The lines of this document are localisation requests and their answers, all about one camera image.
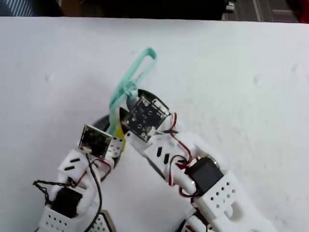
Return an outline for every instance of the electronic component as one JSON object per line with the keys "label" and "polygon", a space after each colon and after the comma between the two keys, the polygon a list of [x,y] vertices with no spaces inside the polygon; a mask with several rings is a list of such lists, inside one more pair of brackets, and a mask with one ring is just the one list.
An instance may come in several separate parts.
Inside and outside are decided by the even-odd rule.
{"label": "electronic component", "polygon": [[68,218],[73,218],[77,215],[77,204],[82,197],[82,194],[64,187],[57,193],[55,200],[52,202],[51,209]]}
{"label": "electronic component", "polygon": [[93,127],[85,125],[79,148],[98,158],[104,158],[112,136]]}
{"label": "electronic component", "polygon": [[198,159],[192,167],[186,168],[185,174],[195,182],[199,196],[223,177],[223,173],[208,157]]}
{"label": "electronic component", "polygon": [[141,96],[135,107],[121,121],[121,124],[147,142],[167,115],[145,96]]}

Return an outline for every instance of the red wire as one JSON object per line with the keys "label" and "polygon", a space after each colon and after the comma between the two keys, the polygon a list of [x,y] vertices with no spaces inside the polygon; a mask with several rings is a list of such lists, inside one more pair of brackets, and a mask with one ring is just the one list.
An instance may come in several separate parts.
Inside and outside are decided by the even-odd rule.
{"label": "red wire", "polygon": [[[173,119],[173,124],[172,124],[170,130],[173,129],[173,128],[175,127],[176,122],[177,122],[177,113],[173,113],[173,115],[174,115],[174,119]],[[184,164],[179,164],[179,167],[180,167],[181,169],[183,169],[183,168],[186,167],[187,164],[191,163],[191,161],[192,161],[191,151],[189,150],[189,148],[188,148],[186,145],[183,144],[182,141],[180,141],[179,139],[177,139],[173,133],[170,133],[170,135],[171,135],[174,139],[176,139],[176,140],[178,141],[178,143],[179,143],[179,144],[188,152],[188,154],[189,154],[189,160],[188,160],[188,162],[187,162],[187,163],[184,163]]]}
{"label": "red wire", "polygon": [[[172,126],[171,126],[170,130],[173,129],[173,128],[175,127],[175,125],[176,125],[176,122],[177,122],[177,114],[176,114],[176,113],[174,113],[174,117],[173,117],[173,118],[174,118],[174,119],[173,119],[173,123],[172,123]],[[186,160],[183,156],[180,156],[180,155],[175,155],[175,156],[173,156],[172,159],[170,160],[170,164],[169,164],[169,185],[171,186],[171,184],[172,184],[172,183],[171,183],[171,164],[172,164],[173,159],[174,159],[175,157],[182,157],[182,158],[184,158],[184,159],[186,160],[186,163],[177,164],[179,168],[184,169],[184,168],[186,168],[186,166],[187,166],[189,163],[191,163],[191,161],[192,161],[192,154],[191,154],[190,149],[189,149],[185,144],[183,144],[182,141],[180,141],[179,139],[177,139],[173,133],[170,133],[170,135],[171,135],[174,139],[176,139],[176,140],[178,141],[178,143],[179,143],[179,144],[186,150],[186,152],[188,152],[188,154],[189,154],[189,160]],[[183,193],[183,189],[182,189],[181,187],[179,187],[179,194],[180,194],[181,196],[187,197],[187,198],[192,198],[192,197],[195,197],[195,196],[196,196],[196,194],[188,195],[188,194]]]}
{"label": "red wire", "polygon": [[172,186],[172,181],[171,181],[171,173],[172,173],[172,170],[171,170],[171,167],[172,167],[172,162],[173,160],[176,158],[176,157],[180,157],[180,158],[183,158],[185,160],[185,157],[181,156],[181,155],[175,155],[172,157],[172,159],[170,160],[169,162],[169,186]]}
{"label": "red wire", "polygon": [[177,114],[176,114],[176,113],[173,113],[173,124],[172,124],[170,130],[173,129],[173,128],[175,127],[176,121],[177,121]]}
{"label": "red wire", "polygon": [[194,193],[192,195],[188,195],[188,194],[183,193],[183,189],[181,187],[179,187],[179,194],[183,197],[186,197],[186,198],[192,198],[192,197],[197,196],[197,193]]}
{"label": "red wire", "polygon": [[188,231],[190,231],[190,232],[195,232],[195,231],[191,228],[191,226],[185,226],[185,228],[186,228]]}
{"label": "red wire", "polygon": [[[101,178],[101,182],[103,182],[103,180],[104,180],[104,179],[107,177],[107,175],[111,172],[112,167],[111,167],[110,163],[108,163],[107,161],[102,160],[102,159],[94,159],[94,160],[91,162],[90,165],[94,164],[95,161],[100,161],[101,163],[104,163],[104,164],[106,164],[107,166],[109,166],[109,170],[107,171],[106,175],[103,176],[103,177]],[[82,178],[86,175],[86,173],[87,173],[87,170],[85,170],[84,173],[82,174],[82,176],[78,179],[76,185],[78,185],[78,184],[81,182]]]}

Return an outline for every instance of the black device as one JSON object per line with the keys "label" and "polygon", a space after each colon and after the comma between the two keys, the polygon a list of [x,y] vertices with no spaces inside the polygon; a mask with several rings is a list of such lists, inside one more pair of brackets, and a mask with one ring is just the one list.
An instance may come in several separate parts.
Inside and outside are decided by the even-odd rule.
{"label": "black device", "polygon": [[90,125],[85,125],[79,148],[98,158],[104,158],[112,137]]}
{"label": "black device", "polygon": [[140,97],[133,109],[123,118],[121,125],[147,142],[151,131],[158,129],[167,115],[144,95]]}
{"label": "black device", "polygon": [[186,168],[184,173],[195,182],[199,196],[202,196],[224,176],[208,157],[198,159],[194,165]]}

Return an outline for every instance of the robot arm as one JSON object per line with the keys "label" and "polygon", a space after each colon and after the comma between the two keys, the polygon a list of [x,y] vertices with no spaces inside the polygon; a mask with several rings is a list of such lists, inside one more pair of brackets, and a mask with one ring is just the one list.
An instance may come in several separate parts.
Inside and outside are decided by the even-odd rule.
{"label": "robot arm", "polygon": [[191,199],[199,217],[188,218],[186,229],[204,232],[211,225],[216,232],[276,232],[222,157],[188,132],[160,99],[151,96],[140,94],[134,107],[127,104],[129,112],[121,120],[122,129],[125,139],[160,176],[170,186],[178,185],[179,193]]}
{"label": "robot arm", "polygon": [[85,125],[78,147],[58,168],[57,182],[34,182],[54,185],[50,194],[45,189],[45,208],[36,231],[114,232],[107,211],[101,210],[100,183],[115,168],[123,146],[123,139]]}

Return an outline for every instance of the rectangular slot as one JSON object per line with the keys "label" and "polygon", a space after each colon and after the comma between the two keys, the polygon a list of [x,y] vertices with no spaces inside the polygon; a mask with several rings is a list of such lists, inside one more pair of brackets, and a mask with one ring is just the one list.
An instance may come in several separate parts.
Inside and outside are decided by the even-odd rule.
{"label": "rectangular slot", "polygon": [[167,164],[169,162],[169,153],[165,154],[164,156],[164,164]]}
{"label": "rectangular slot", "polygon": [[157,156],[157,157],[160,157],[160,156],[161,156],[161,153],[162,153],[162,147],[159,147],[159,148],[158,148],[158,151],[157,151],[157,153],[156,153],[156,156]]}

